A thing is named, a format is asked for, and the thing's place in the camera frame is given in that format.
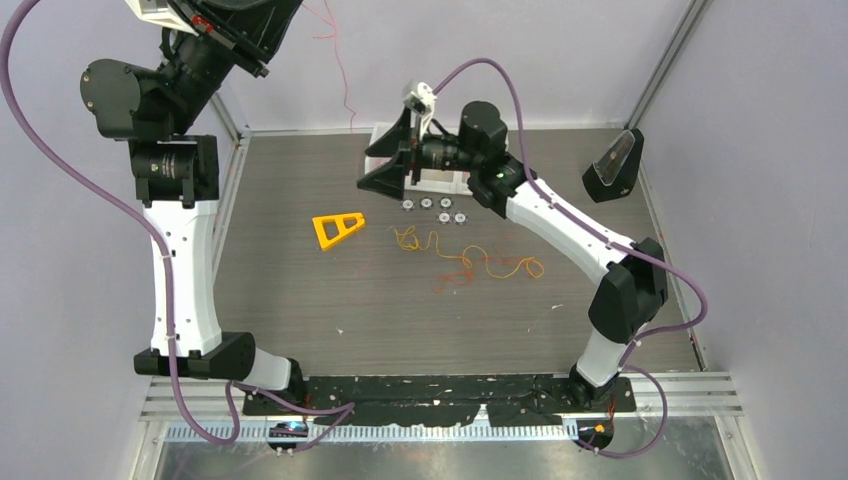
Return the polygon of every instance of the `metal frame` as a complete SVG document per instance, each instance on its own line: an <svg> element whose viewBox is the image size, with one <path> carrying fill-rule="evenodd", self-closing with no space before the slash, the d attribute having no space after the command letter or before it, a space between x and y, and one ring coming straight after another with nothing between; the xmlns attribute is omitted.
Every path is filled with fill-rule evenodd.
<svg viewBox="0 0 848 480"><path fill-rule="evenodd" d="M671 265L674 265L674 258L672 252L668 248L668 241L665 238L665 229L662 227L662 214L657 209L656 202L654 202L652 196L653 187L651 187L650 179L648 179L648 176L645 174L644 163L639 165L639 186L642 188L642 195L645 197L645 203L648 206L648 214L651 216L651 223L654 225L654 231L657 232L657 241L660 242L663 252L665 252L666 260ZM681 280L674 275L669 275L668 283L674 291L674 296L677 299L677 306L680 308L680 313L683 315L683 318L686 321L690 321L695 318L695 315L691 312L691 309L689 308L689 305L687 305L686 299L683 296ZM694 332L690 330L689 340L692 342L692 348L695 350L695 359L698 361L698 366L701 370L708 370L709 364L707 363L707 358L704 354L706 347L698 341L697 329L697 327L692 329L695 330Z"/></svg>
<svg viewBox="0 0 848 480"><path fill-rule="evenodd" d="M636 400L635 412L616 413L616 418L659 417L662 415L660 397L656 388L639 374L623 374L633 385ZM742 406L736 396L736 390L730 375L724 372L683 372L653 374L660 381L669 401L669 416L673 417L738 417L742 416ZM220 421L229 419L224 386L226 382L218 380L192 380L181 382L186 405L198 421ZM233 389L236 398L242 398L240 390ZM564 414L563 418L591 419L598 414ZM284 421L302 418L300 415L280 415L267 417L245 417L245 420ZM477 420L488 420L488 414L482 409ZM154 378L147 393L147 400L141 411L141 420L148 422L181 421L180 413L174 403L171 382L168 378Z"/></svg>
<svg viewBox="0 0 848 480"><path fill-rule="evenodd" d="M227 231L230 227L230 218L232 217L238 186L241 183L244 161L247 157L247 150L250 148L250 135L234 141L235 148L233 149L227 175L224 179L224 191L221 194L221 201L218 204L218 217L215 221L215 229L212 232L213 277L218 275L218 265L221 262L221 255L224 251L224 242L227 240Z"/></svg>
<svg viewBox="0 0 848 480"><path fill-rule="evenodd" d="M238 142L242 135L241 129L236 125L236 122L227 108L227 104L224 102L221 94L215 92L209 100L209 105L212 106L212 110L215 112L218 120L221 121L221 124L224 125L224 128L227 130L227 134L229 134L233 142Z"/></svg>
<svg viewBox="0 0 848 480"><path fill-rule="evenodd" d="M656 418L661 416L659 395L656 388L638 374L624 374L630 378L637 410L630 413L617 413L617 418ZM730 375L724 372L681 372L657 373L669 400L671 417L712 417L716 421L722 445L734 477L738 479L756 479L758 471L749 453L748 444L741 428L744 422L741 404ZM224 396L226 382L185 380L183 394L188 407L195 418L206 427L219 430L219 435L231 429L228 408ZM269 425L280 421L302 421L296 415L267 417L241 416L243 421L243 442L264 442ZM424 427L339 427L339 430L327 441L331 443L374 443L380 442L432 442L432 441L509 441L509 440L568 440L573 436L574 422L579 419L598 418L597 414L563 415L563 427L546 428L491 428L487 426L488 415L481 409L477 417L467 427L424 428ZM170 381L155 378L148 392L140 418L147 425L144 440L141 442L133 480L155 478L156 465L162 448L169 441L198 441L186 434L185 423L174 405Z"/></svg>
<svg viewBox="0 0 848 480"><path fill-rule="evenodd" d="M698 22L711 3L712 0L691 0L689 2L689 7L686 9L686 12L683 14L683 18L677 25L674 35L672 35L671 42L666 47L660 62L657 64L657 68L654 69L654 73L651 75L648 85L645 86L642 96L636 103L636 108L630 115L630 119L627 121L625 128L636 128L639 126L639 122L642 120L642 117L645 115L645 112L654 100L657 91L659 91L662 86L663 80L665 80L665 77L668 75L671 67L674 66L674 63L677 61L677 57L683 50L686 42L692 36L692 32L694 32L695 27L698 26Z"/></svg>

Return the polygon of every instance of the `gray wood-grain surface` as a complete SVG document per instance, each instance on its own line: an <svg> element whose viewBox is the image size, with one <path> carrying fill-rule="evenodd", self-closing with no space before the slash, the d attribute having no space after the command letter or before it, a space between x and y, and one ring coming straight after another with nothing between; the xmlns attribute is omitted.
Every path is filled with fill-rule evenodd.
<svg viewBox="0 0 848 480"><path fill-rule="evenodd" d="M596 205L583 189L584 169L615 135L528 132L529 161L601 224L637 240L656 237L640 190ZM594 287L586 276L471 198L453 196L467 225L442 226L438 209L407 213L398 202L357 190L367 142L365 135L251 140L215 285L222 328L253 332L261 348L299 360L307 375L567 372L590 332L586 311ZM510 142L517 152L514 135ZM322 252L312 217L347 212L363 212L366 227ZM545 274L490 278L475 252L469 254L473 282L446 282L440 276L462 265L435 251L400 249L393 230L409 226L422 242L437 231L445 253L477 244L494 256L497 246L509 256L538 258ZM652 326L681 321L670 298ZM685 333L647 340L631 363L654 371L696 368Z"/></svg>

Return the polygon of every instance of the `yellow triangular block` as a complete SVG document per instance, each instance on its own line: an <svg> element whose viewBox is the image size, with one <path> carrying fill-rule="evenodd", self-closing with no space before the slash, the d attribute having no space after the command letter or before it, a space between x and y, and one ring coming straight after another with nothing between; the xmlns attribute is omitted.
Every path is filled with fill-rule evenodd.
<svg viewBox="0 0 848 480"><path fill-rule="evenodd" d="M345 221L355 220L356 223L352 227L345 225ZM324 224L334 222L339 234L333 238L327 238L327 231L324 229ZM359 229L365 226L365 215L361 213L340 213L338 215L326 215L323 217L314 217L312 226L315 227L315 234L318 236L318 244L321 245L321 250L327 251L339 244L345 238L353 235Z"/></svg>

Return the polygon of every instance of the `orange string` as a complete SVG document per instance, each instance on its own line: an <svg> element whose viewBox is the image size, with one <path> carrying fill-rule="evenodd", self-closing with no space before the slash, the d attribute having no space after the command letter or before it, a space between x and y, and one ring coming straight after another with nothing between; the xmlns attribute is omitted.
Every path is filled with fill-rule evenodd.
<svg viewBox="0 0 848 480"><path fill-rule="evenodd" d="M492 260L495 257L490 257L488 252L486 252L486 250L479 245L469 245L469 246L465 247L465 249L459 255L444 254L439 249L439 234L436 231L431 231L430 234L427 235L427 244L423 247L421 246L420 240L415 235L415 227L409 227L409 228L406 229L405 232L402 232L402 233L399 232L398 229L395 229L395 237L397 239L398 246L403 250L406 250L406 251L409 251L409 252L414 252L414 251L422 251L423 252L423 251L428 250L430 248L430 245L432 244L435 247L434 249L436 250L436 254L439 255L440 257L448 258L448 259L456 259L456 260L459 260L460 262L462 262L462 266L465 267L465 271L452 273L452 274L448 274L448 275L440 275L438 277L439 280L441 281L439 291L443 290L444 285L447 284L448 282L454 283L456 285L468 285L469 283L474 281L474 273L473 273L474 262L468 256L468 252L471 251L471 250L479 250L480 252L483 253L483 264L486 267L486 273L488 273L489 276L492 277L492 278L497 278L499 280L507 279L507 278L515 275L516 273L518 273L518 271L521 270L522 266L527 271L527 275L529 275L531 278L540 278L542 275L545 274L544 265L542 265L542 263L539 260L537 260L536 257L522 258L515 265L515 268L513 268L513 270L511 272L507 273L506 275L499 275L497 273L494 273L494 272L492 272L492 270L489 267L489 261Z"/></svg>

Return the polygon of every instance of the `purple cable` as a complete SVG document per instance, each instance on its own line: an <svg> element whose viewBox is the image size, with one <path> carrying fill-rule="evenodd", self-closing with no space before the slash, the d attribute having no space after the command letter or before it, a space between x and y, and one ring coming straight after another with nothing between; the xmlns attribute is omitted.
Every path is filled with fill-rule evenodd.
<svg viewBox="0 0 848 480"><path fill-rule="evenodd" d="M512 83L512 80L509 78L509 75L506 73L506 70L504 70L504 68L500 64L498 64L497 62L495 62L494 60L492 60L490 58L475 58L475 59L469 60L469 61L463 63L462 65L460 65L459 67L457 67L444 80L442 80L441 83L439 83L436 86L436 88L433 89L433 93L438 95L442 91L442 89L444 89L445 86L447 86L447 84L450 83L454 78L456 78L456 76L459 75L462 71L464 71L465 69L467 69L468 67L470 67L472 65L477 65L477 64L480 64L480 63L485 63L485 64L493 67L495 70L498 71L498 73L501 74L501 77L503 77L504 82L506 82L506 86L509 89L510 95L512 96L513 104L515 105L515 117L516 117L516 120L518 122L518 146L519 146L519 149L521 151L521 161L524 163L524 173L527 177L527 180L530 182L530 185L533 187L533 189L536 191L536 193L539 195L539 197L541 197L542 200L545 200L546 202L551 203L551 197L547 193L545 193L544 190L542 190L542 187L540 187L536 183L536 180L533 178L533 174L532 174L533 172L531 171L530 164L527 161L527 152L526 152L526 149L525 149L524 118L521 114L521 102L519 102L519 100L518 100L518 93L515 91L515 85ZM565 207L563 207L562 205L554 203L553 206L554 206L554 208L557 209L557 211L559 211L561 214L565 215L566 218L568 218L569 220L571 220L572 222L577 224L580 228L582 228L583 230L588 232L590 235L597 238L599 241L603 242L604 244L609 245L610 247L615 248L616 250L618 250L620 252L626 253L627 255L631 255L631 256L636 257L640 260L648 262L652 265L660 267L663 270L665 270L665 271L671 273L672 275L676 276L677 278L683 280L684 282L686 282L687 285L689 285L689 287L692 289L692 291L695 292L695 295L698 296L698 300L701 302L701 311L698 312L698 315L692 321L684 322L680 325L671 325L671 326L667 326L667 327L653 328L653 329L650 329L650 330L646 330L646 331L640 333L639 335L636 335L636 337L633 339L633 341L630 342L630 344L627 346L627 349L624 351L624 355L621 357L621 361L619 362L620 368L630 369L632 371L641 373L642 375L647 377L648 380L653 382L654 385L657 386L657 389L659 389L659 392L660 392L660 399L662 400L662 403L663 403L662 422L660 423L660 427L657 430L656 437L654 437L654 439L651 440L651 442L649 442L648 445L646 445L643 448L640 448L639 450L636 450L634 452L629 452L629 453L615 453L615 452L603 452L603 451L601 451L599 453L603 456L611 457L611 458L630 458L630 457L634 457L636 455L641 455L642 453L647 452L648 450L650 450L651 448L653 448L656 445L656 443L659 441L659 438L662 436L662 432L665 430L665 426L666 426L666 423L667 423L667 420L668 420L668 400L666 399L665 392L663 391L662 386L659 384L657 379L655 379L653 376L651 376L651 374L649 374L645 370L642 370L638 367L625 365L625 362L627 361L627 358L630 357L630 355L633 353L633 349L636 347L637 343L641 342L643 339L648 338L652 335L659 334L659 333L667 333L667 332L676 332L676 331L680 331L680 330L686 330L686 329L694 327L694 326L698 325L699 323L701 323L702 321L704 321L704 318L707 316L707 309L708 309L707 297L704 294L704 291L701 290L701 287L698 286L698 284L695 282L695 280L693 280L686 273L680 271L679 269L673 267L672 265L670 265L670 264L668 264L668 263L666 263L662 260L651 257L650 255L645 255L642 252L638 252L636 250L633 250L629 246L621 245L620 243L617 243L617 242L611 242L610 239L606 237L606 235L604 235L603 233L599 232L598 230L595 230L594 228L592 228L591 225L587 224L586 222L581 220L579 217L577 217L573 213L566 210ZM582 443L584 443L584 447L589 446L585 442L582 442Z"/></svg>
<svg viewBox="0 0 848 480"><path fill-rule="evenodd" d="M255 391L257 393L260 393L263 396L268 397L268 399L273 400L273 401L279 403L280 405L288 408L289 410L292 410L293 412L300 413L300 414L303 414L303 415L336 415L336 414L341 414L341 415L338 416L338 418L336 418L336 421L333 422L329 426L329 428L327 428L326 430L324 430L321 433L321 435L318 435L317 437L308 441L307 443L295 448L294 450L292 450L292 453L303 452L305 450L309 450L310 448L314 447L318 442L321 441L321 439L326 437L330 433L330 431L332 431L334 428L339 426L339 424L342 423L342 421L345 418L347 418L348 415L353 413L353 407L355 406L354 403L348 403L348 404L342 405L341 407L330 408L330 409L327 409L327 410L310 410L310 409L305 409L303 407L298 407L297 405L289 403L289 402L283 400L282 398L274 395L273 393L271 393L267 390L263 390L261 388L251 387L249 385L243 385L243 384L238 384L237 386L239 388L242 388L242 389L252 390L252 391Z"/></svg>
<svg viewBox="0 0 848 480"><path fill-rule="evenodd" d="M113 206L117 207L119 210L127 214L133 220L135 220L139 225L144 227L147 230L147 233L153 238L153 241L156 243L157 248L159 249L159 253L162 255L162 262L165 266L165 320L166 320L166 331L168 335L168 368L170 370L171 376L171 388L174 391L174 401L177 404L177 409L180 411L180 416L182 416L183 420L194 430L198 435L200 435L203 439L208 441L209 443L215 445L229 445L236 441L239 434L241 433L241 423L239 422L238 410L236 409L235 401L233 400L233 394L230 389L233 382L228 382L225 387L225 396L227 398L227 406L229 407L230 415L233 418L233 434L229 438L219 438L216 437L200 426L194 417L191 416L191 412L188 411L188 407L185 403L185 398L183 398L182 390L180 389L180 379L177 375L177 342L175 339L176 325L174 323L174 269L171 264L171 258L169 256L168 245L165 242L165 238L156 230L156 227L153 226L144 215L138 212L133 207L127 205L122 202L119 198L115 197L111 193L104 190L102 187L97 185L96 183L89 180L85 175L78 172L72 166L70 166L66 161L62 160L50 146L38 135L32 125L24 115L21 110L21 106L18 103L18 99L15 96L15 91L12 88L12 78L9 72L9 57L12 51L12 43L15 39L15 35L18 33L18 30L23 24L24 19L29 14L29 12L40 2L41 0L24 0L12 14L12 17L9 19L9 22L6 24L6 28L3 31L2 40L0 40L0 86L2 86L3 97L6 99L6 103L9 105L9 110L12 112L12 116L17 120L18 125L20 125L21 129L24 131L27 137L32 141L32 143L50 159L53 164L59 167L63 172L68 174L71 178L79 182L82 186L93 192L98 197L106 200L111 203ZM276 402L281 405L303 414L313 414L314 412L297 407L292 405L279 397L273 398ZM349 404L350 408L346 411L344 415L340 418L344 419L350 412L353 410L352 404ZM327 429L324 432L324 435L329 433L332 428L335 428L336 425L341 423L341 420L338 420L334 423L331 428ZM323 438L323 435L313 440L313 442L320 440Z"/></svg>
<svg viewBox="0 0 848 480"><path fill-rule="evenodd" d="M647 378L648 380L650 380L651 383L653 383L654 386L657 387L657 391L660 394L660 401L663 404L662 419L660 420L659 428L657 428L657 434L654 435L654 438L652 438L651 441L648 442L648 444L645 445L644 447L642 447L638 450L633 450L632 452L626 452L626 453L609 452L607 450L598 450L598 452L597 452L598 455L600 455L602 457L622 459L622 458L633 458L633 457L642 455L643 453L647 452L648 450L654 448L657 445L657 443L660 441L660 438L662 438L662 434L665 432L665 427L666 427L666 424L668 423L668 397L666 397L665 392L662 389L662 386L660 386L659 380L657 380L653 375L651 375L647 371L645 371L645 370L643 370L639 367L634 367L633 365L625 365L624 371L639 373L639 374L643 375L645 378ZM581 447L585 448L586 450L592 450L592 451L595 450L595 447L593 447L591 445L591 441L590 442L584 442L583 440L578 439L577 444L580 445Z"/></svg>

